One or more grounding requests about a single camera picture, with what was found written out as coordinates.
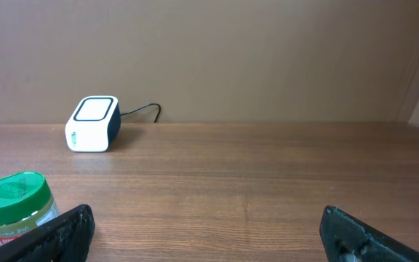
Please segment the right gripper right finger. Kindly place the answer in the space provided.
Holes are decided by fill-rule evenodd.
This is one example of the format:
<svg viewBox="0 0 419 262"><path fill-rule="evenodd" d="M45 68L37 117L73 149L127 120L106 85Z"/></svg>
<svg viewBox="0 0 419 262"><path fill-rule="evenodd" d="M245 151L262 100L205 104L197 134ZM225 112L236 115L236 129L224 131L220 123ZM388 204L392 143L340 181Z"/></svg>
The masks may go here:
<svg viewBox="0 0 419 262"><path fill-rule="evenodd" d="M419 252L343 210L325 207L319 233L329 262L419 262Z"/></svg>

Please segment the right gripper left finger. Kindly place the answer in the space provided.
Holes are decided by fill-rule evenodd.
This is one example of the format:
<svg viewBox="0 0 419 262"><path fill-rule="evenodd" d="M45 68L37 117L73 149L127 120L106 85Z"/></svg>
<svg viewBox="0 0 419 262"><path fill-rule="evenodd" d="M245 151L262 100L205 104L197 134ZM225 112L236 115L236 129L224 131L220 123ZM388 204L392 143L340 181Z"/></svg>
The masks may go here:
<svg viewBox="0 0 419 262"><path fill-rule="evenodd" d="M0 262L85 262L94 233L92 209L82 204L0 246Z"/></svg>

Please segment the green lid jar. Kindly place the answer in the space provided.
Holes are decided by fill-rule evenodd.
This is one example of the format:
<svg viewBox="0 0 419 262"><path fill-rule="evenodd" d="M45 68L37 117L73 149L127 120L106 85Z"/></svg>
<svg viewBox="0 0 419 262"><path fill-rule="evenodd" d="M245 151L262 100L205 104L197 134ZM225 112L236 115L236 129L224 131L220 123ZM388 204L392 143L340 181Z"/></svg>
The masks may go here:
<svg viewBox="0 0 419 262"><path fill-rule="evenodd" d="M25 171L0 179L0 246L58 217L47 179Z"/></svg>

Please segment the white barcode scanner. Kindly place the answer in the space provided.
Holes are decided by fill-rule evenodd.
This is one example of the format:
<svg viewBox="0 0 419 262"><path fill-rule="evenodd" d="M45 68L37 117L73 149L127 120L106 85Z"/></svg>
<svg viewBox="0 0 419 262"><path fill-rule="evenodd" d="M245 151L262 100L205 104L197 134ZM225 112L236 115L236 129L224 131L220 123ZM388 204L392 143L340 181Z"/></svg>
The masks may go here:
<svg viewBox="0 0 419 262"><path fill-rule="evenodd" d="M104 152L121 126L119 101L114 96L94 95L81 100L65 125L65 139L75 152Z"/></svg>

